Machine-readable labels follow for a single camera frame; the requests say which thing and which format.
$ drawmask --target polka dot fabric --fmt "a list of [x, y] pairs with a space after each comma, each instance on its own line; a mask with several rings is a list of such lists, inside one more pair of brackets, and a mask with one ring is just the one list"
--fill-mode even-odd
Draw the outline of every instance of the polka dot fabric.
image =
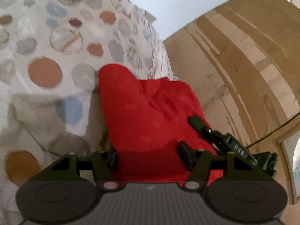
[[19, 185], [64, 153], [100, 149], [101, 67], [172, 79], [144, 14], [129, 0], [0, 0], [1, 225], [21, 222]]

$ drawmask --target red cloth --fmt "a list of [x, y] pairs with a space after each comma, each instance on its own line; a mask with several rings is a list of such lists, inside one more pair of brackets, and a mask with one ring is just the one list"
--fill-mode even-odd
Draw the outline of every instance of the red cloth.
[[[100, 98], [112, 145], [117, 150], [118, 181], [179, 182], [189, 172], [177, 155], [179, 141], [216, 154], [188, 124], [204, 120], [199, 101], [185, 82], [168, 78], [137, 80], [126, 68], [108, 64], [99, 71]], [[223, 175], [213, 170], [209, 181]]]

